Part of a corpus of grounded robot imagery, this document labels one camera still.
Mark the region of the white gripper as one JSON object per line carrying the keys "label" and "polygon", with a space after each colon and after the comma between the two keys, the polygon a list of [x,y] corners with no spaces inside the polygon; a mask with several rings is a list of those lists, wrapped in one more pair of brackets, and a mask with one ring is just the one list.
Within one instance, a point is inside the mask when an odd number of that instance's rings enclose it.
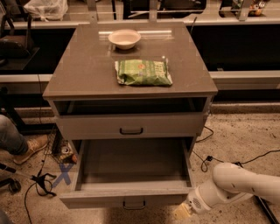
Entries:
{"label": "white gripper", "polygon": [[188,193],[186,201],[188,205],[182,203],[173,211],[173,215],[177,220],[189,218],[192,215],[192,210],[196,214],[204,214],[211,210],[211,207],[202,199],[198,187]]}

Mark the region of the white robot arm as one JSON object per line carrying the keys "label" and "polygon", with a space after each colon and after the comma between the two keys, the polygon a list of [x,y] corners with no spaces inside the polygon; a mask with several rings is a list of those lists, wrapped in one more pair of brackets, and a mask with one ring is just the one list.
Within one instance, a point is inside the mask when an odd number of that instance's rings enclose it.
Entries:
{"label": "white robot arm", "polygon": [[271,203],[280,203],[280,178],[248,171],[237,164],[220,163],[211,177],[191,190],[186,200],[174,211],[177,220],[193,214],[204,214],[222,204],[258,196]]}

